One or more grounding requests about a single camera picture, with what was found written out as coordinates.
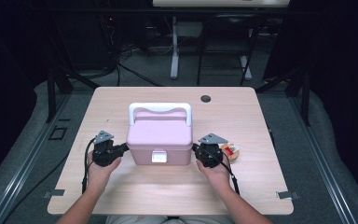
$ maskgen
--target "wooden table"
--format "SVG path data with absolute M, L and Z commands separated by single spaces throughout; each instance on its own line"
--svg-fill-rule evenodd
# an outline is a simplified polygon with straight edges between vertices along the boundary
M 203 103 L 202 95 L 211 102 Z M 238 179 L 241 197 L 265 215 L 293 212 L 290 200 L 277 198 L 287 191 L 269 132 L 255 91 L 227 87 L 101 87 L 77 133 L 48 211 L 63 214 L 81 195 L 83 160 L 87 143 L 100 131 L 115 136 L 115 144 L 126 141 L 130 103 L 189 103 L 193 111 L 194 142 L 207 133 L 226 138 L 241 149 L 231 164 Z M 118 215 L 224 215 L 227 209 L 198 170 L 192 153 L 187 166 L 136 165 L 130 152 L 112 173 L 94 214 Z

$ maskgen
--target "box latch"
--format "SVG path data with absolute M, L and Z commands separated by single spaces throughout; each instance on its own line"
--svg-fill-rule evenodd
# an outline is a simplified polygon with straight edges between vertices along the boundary
M 164 149 L 154 149 L 152 152 L 152 162 L 167 162 L 167 152 Z

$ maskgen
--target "white handle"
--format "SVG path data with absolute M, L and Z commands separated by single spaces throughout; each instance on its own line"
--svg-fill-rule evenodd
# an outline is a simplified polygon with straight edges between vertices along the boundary
M 175 108 L 183 108 L 186 111 L 186 125 L 191 126 L 191 105 L 188 103 L 132 103 L 129 106 L 130 125 L 135 123 L 133 111 L 136 108 L 144 108 L 156 112 L 165 112 Z

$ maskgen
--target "small object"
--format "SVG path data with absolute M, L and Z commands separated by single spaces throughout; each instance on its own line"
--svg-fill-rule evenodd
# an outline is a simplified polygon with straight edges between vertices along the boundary
M 295 200 L 300 198 L 297 192 L 290 192 L 290 191 L 284 191 L 284 192 L 277 191 L 277 197 L 280 199 L 290 199 L 290 200 Z
M 240 156 L 240 150 L 234 144 L 226 143 L 220 148 L 227 153 L 229 161 L 235 161 Z

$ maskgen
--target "black cable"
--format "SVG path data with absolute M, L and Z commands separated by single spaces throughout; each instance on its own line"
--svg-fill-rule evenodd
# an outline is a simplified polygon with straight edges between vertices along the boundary
M 120 67 L 117 67 L 117 86 L 120 86 Z
M 7 220 L 10 218 L 10 216 L 14 213 L 14 211 L 17 209 L 17 207 L 19 207 L 19 205 L 37 188 L 39 187 L 40 184 L 43 183 L 43 181 L 45 181 L 55 170 L 57 170 L 58 167 L 60 167 L 60 165 L 66 160 L 66 158 L 68 157 L 69 152 L 66 153 L 66 155 L 62 158 L 62 160 L 47 174 L 45 175 L 39 182 L 37 182 L 37 184 L 31 188 L 30 190 L 28 190 L 27 193 L 25 193 L 25 195 L 16 203 L 16 205 L 13 206 L 13 208 L 10 210 L 10 212 L 7 214 L 7 216 L 5 217 L 4 221 L 2 223 L 6 223 Z
M 134 49 L 136 49 L 136 47 L 133 44 L 122 45 L 119 53 L 120 58 L 124 60 L 129 59 Z
M 237 178 L 235 177 L 235 175 L 232 173 L 231 164 L 229 163 L 228 156 L 226 155 L 226 153 L 223 153 L 223 154 L 225 155 L 225 157 L 227 158 L 227 161 L 228 161 L 229 172 L 231 174 L 231 180 L 232 180 L 232 183 L 234 184 L 235 192 L 237 192 L 240 195 L 240 188 L 238 187 L 238 181 L 237 181 Z
M 98 74 L 92 74 L 92 75 L 81 75 L 82 77 L 85 77 L 86 79 L 94 79 L 94 78 L 98 78 L 98 77 L 106 77 L 108 76 L 109 74 L 115 72 L 115 67 L 112 67 L 112 68 L 107 68 L 105 70 L 103 70 L 101 73 L 98 73 Z M 71 74 L 67 74 L 67 76 L 69 78 L 74 78 L 76 79 L 75 77 L 71 76 Z
M 87 144 L 85 155 L 84 155 L 84 176 L 83 176 L 83 181 L 81 182 L 81 184 L 82 184 L 81 193 L 84 193 L 84 191 L 86 191 L 86 187 L 87 187 L 87 173 L 89 172 L 89 166 L 87 165 L 87 156 L 89 155 L 90 145 L 94 140 L 95 140 L 95 138 L 89 140 L 89 143 Z
M 158 86 L 158 87 L 162 87 L 162 86 L 163 86 L 163 85 L 161 85 L 161 84 L 159 84 L 159 83 L 153 81 L 152 79 L 150 79 L 150 78 L 148 78 L 148 77 L 145 77 L 145 76 L 143 76 L 143 75 L 141 75 L 141 74 L 139 74 L 139 73 L 137 73 L 137 72 L 135 72 L 135 71 L 133 71 L 133 70 L 130 70 L 130 68 L 124 66 L 123 64 L 121 64 L 121 63 L 119 63 L 119 62 L 117 62 L 117 65 L 119 65 L 120 67 L 122 67 L 122 68 L 124 68 L 125 70 L 127 70 L 127 71 L 133 73 L 133 74 L 136 75 L 137 77 L 140 77 L 141 79 L 145 80 L 146 82 L 148 82 L 148 83 L 150 83 L 150 84 L 152 84 L 152 85 L 154 85 L 154 86 Z

